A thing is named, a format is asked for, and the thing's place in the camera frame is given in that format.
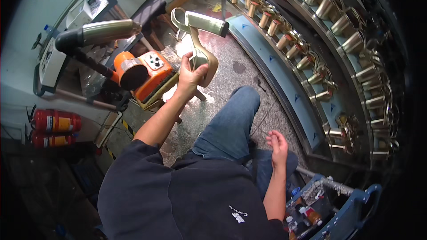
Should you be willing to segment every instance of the concrete floor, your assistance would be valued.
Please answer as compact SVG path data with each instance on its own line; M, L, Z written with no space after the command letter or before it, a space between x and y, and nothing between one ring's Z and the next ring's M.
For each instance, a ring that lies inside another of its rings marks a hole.
M221 18L221 12L212 11L218 3L221 4L221 0L188 0L182 7L185 10ZM232 12L235 11L232 6L227 6L227 11L227 16L237 14ZM191 51L189 36L185 37L181 43L177 43L169 35L173 31L167 26L162 25L161 28L155 28L155 32L160 41L164 45L170 45L179 56ZM226 104L235 88L249 85L258 91L261 98L259 111L254 118L251 138L257 142L259 148L268 149L265 141L267 132L272 129L282 132L289 143L290 150L298 155L300 164L307 168L302 147L297 140L289 118L258 68L238 42L230 34L226 38L221 38L203 31L200 32L200 40L202 45L218 58L219 67L211 84L206 88L200 88L207 100L201 102L199 99L193 98L188 102L180 115L182 123L175 124L161 148L164 164L172 165L177 158L187 152L199 133ZM134 130L138 130L152 115L152 112L144 112L138 106L129 103L129 108L123 113L123 119ZM115 156L118 156L129 142L130 140L124 131L115 129L107 142L107 146Z

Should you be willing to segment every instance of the white bottle cap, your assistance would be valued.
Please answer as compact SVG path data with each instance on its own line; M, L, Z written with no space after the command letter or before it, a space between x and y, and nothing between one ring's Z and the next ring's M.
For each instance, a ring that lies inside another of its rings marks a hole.
M304 214L305 211L306 211L305 207L300 207L299 208L299 213Z

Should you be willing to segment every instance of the blue jeans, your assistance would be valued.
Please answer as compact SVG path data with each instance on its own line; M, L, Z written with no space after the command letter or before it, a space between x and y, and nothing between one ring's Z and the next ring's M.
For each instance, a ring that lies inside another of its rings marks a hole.
M204 158L226 158L239 162L249 155L252 122L260 106L260 95L250 86L235 89L227 104L215 115L194 142L192 151ZM271 150L256 149L256 186L264 199L273 173ZM288 152L286 174L290 176L298 165L298 157ZM244 165L252 173L252 165Z

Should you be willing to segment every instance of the black t-shirt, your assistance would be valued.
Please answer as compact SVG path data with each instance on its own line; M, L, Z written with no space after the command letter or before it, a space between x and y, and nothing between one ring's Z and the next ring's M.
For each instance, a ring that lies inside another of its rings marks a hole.
M109 239L288 238L241 165L190 153L168 168L158 148L139 140L105 175L98 211Z

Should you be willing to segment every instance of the hand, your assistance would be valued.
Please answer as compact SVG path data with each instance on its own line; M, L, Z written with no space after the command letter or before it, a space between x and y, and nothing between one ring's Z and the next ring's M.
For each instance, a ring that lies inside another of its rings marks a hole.
M193 56L192 52L185 54L182 57L181 69L179 70L179 81L178 88L180 92L187 94L189 96L193 95L197 89L197 85L206 75L208 66L203 64L198 67L194 72L191 71L189 66L189 58Z
M288 158L288 142L285 137L276 130L268 132L266 136L267 145L273 148L271 164L273 171L286 173L286 160Z

